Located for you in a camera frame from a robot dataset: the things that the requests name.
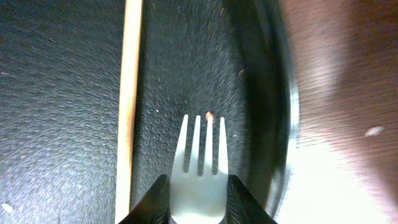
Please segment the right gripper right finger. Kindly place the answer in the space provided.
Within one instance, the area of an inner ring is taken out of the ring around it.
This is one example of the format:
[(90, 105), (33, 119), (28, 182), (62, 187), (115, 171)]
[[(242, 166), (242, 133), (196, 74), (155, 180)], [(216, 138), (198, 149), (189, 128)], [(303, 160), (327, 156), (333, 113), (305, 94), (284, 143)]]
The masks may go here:
[(277, 224), (236, 175), (229, 175), (225, 224)]

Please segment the wooden chopstick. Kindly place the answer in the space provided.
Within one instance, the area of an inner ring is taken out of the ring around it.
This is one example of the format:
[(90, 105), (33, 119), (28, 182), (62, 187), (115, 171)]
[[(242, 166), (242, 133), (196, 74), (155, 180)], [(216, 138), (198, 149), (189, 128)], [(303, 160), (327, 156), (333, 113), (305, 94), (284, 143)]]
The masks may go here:
[(115, 223), (129, 213), (143, 0), (126, 0), (119, 91)]

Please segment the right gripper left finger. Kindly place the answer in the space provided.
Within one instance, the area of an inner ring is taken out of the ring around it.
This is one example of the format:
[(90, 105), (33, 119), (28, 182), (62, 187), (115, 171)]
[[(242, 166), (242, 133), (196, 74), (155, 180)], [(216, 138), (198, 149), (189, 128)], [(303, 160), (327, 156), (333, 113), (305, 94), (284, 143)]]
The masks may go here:
[(170, 220), (169, 195), (169, 178), (162, 174), (119, 224), (168, 224)]

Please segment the white plastic fork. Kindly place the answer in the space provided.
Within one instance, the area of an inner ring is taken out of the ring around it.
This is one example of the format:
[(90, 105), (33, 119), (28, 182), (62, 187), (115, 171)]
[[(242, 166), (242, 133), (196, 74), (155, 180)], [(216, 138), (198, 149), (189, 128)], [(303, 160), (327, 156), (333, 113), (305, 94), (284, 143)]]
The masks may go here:
[(207, 120), (202, 175), (198, 175), (200, 121), (201, 117), (196, 116), (190, 163), (188, 171), (185, 172), (183, 165), (187, 141), (188, 115), (183, 117), (170, 178), (170, 215), (175, 223), (219, 224), (226, 215), (228, 148), (225, 120), (220, 118), (218, 170), (216, 174), (212, 171), (213, 118), (210, 117)]

